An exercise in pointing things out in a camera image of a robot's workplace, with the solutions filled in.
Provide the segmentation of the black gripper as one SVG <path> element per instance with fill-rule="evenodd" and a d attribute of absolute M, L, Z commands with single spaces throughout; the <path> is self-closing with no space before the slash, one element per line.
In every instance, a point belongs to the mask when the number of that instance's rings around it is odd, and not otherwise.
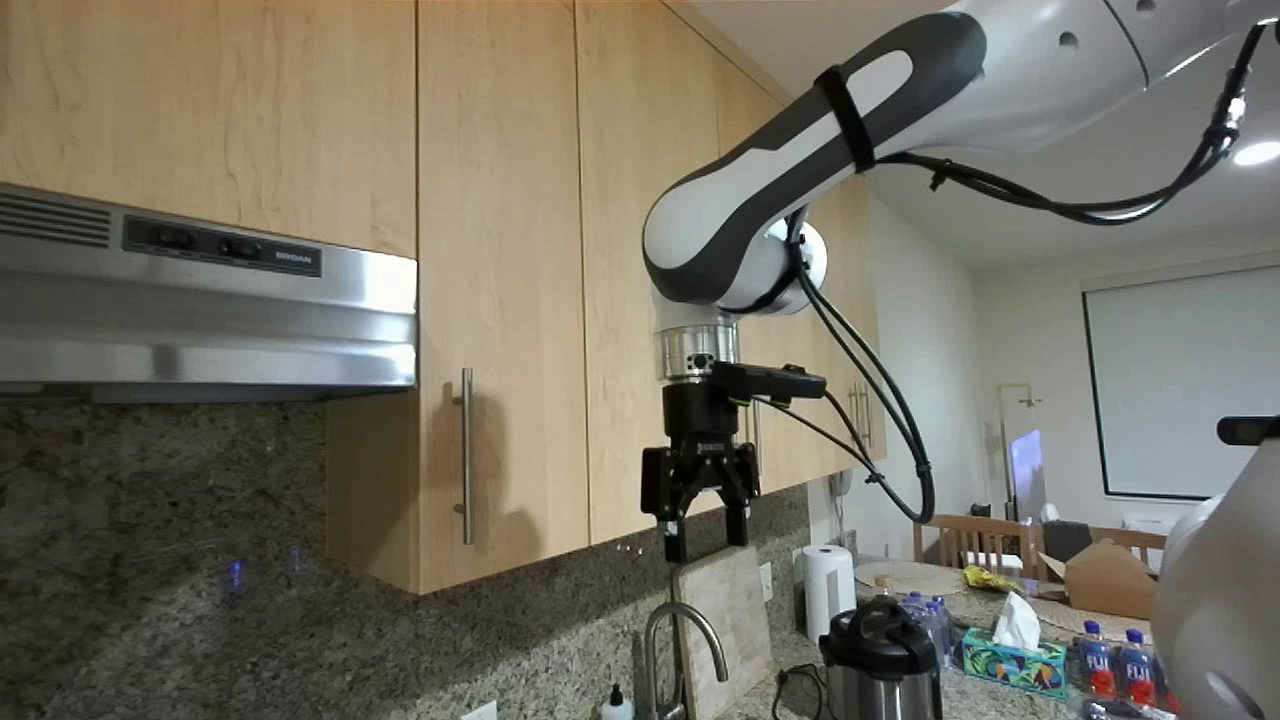
<path fill-rule="evenodd" d="M 714 385 L 662 389 L 662 450 L 641 452 L 641 508 L 659 521 L 662 560 L 688 560 L 688 505 L 710 488 L 729 546 L 746 546 L 755 452 L 734 439 L 734 399 Z"/>

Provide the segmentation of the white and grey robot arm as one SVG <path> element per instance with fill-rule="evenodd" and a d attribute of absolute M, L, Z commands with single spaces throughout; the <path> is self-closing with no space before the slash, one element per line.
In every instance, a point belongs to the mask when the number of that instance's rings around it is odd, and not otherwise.
<path fill-rule="evenodd" d="M 792 300 L 789 219 L 884 166 L 1042 212 L 1042 194 L 963 157 L 1083 127 L 1274 19 L 1280 0 L 952 0 L 827 65 L 731 152 L 666 185 L 641 223 L 642 267 L 700 318 Z M 1280 429 L 1225 415 L 1217 438 L 1246 463 L 1162 568 L 1150 637 L 1185 720 L 1280 720 Z"/>

